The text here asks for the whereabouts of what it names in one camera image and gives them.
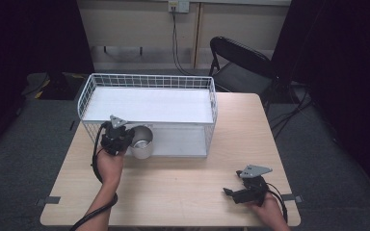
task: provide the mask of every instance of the wire basket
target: wire basket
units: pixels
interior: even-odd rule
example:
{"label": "wire basket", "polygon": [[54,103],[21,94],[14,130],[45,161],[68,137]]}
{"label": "wire basket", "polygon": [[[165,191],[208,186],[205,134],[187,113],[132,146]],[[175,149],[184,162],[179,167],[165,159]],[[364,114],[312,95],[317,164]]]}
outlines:
{"label": "wire basket", "polygon": [[206,156],[218,114],[212,77],[92,74],[78,115],[92,140],[110,116],[152,127],[154,154]]}

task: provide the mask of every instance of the table top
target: table top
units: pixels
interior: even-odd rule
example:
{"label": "table top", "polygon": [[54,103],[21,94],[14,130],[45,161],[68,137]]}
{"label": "table top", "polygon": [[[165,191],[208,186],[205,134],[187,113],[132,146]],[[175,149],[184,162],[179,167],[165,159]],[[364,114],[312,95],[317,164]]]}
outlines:
{"label": "table top", "polygon": [[[245,206],[223,188],[244,189],[235,171],[246,165],[270,167],[263,175],[282,194],[291,193],[260,99],[249,93],[217,93],[218,119],[209,154],[198,157],[125,157],[119,202],[110,226],[250,227],[261,226]],[[80,123],[40,222],[71,226],[88,210],[100,188],[91,167],[93,142]],[[301,218],[295,201],[285,202],[290,226]]]}

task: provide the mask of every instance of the human hand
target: human hand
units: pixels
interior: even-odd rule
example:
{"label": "human hand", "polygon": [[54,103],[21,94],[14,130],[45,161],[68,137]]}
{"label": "human hand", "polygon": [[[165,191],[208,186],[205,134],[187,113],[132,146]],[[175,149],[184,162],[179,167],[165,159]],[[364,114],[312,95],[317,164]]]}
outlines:
{"label": "human hand", "polygon": [[116,188],[119,186],[125,152],[126,149],[120,151],[117,156],[108,154],[104,149],[98,152],[97,168],[101,175],[103,185],[110,184]]}
{"label": "human hand", "polygon": [[269,192],[266,193],[261,207],[254,203],[246,203],[246,206],[252,209],[260,220],[273,230],[290,230],[278,207],[278,201]]}

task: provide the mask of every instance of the black curtain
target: black curtain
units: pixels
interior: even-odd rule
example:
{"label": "black curtain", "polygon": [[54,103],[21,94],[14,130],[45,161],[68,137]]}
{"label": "black curtain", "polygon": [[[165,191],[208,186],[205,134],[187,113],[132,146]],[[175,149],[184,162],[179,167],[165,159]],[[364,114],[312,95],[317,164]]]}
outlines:
{"label": "black curtain", "polygon": [[93,73],[75,0],[0,0],[0,134],[22,101],[31,73]]}
{"label": "black curtain", "polygon": [[293,0],[272,61],[283,82],[310,86],[370,177],[370,0]]}

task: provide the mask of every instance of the stainless steel cup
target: stainless steel cup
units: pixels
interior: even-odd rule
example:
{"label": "stainless steel cup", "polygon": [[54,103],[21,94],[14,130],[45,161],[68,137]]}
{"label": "stainless steel cup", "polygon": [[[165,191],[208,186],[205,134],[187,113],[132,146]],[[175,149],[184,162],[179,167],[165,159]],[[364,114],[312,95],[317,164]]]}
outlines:
{"label": "stainless steel cup", "polygon": [[133,127],[135,135],[130,145],[131,152],[137,159],[146,159],[152,155],[153,151],[153,134],[151,129],[146,126]]}

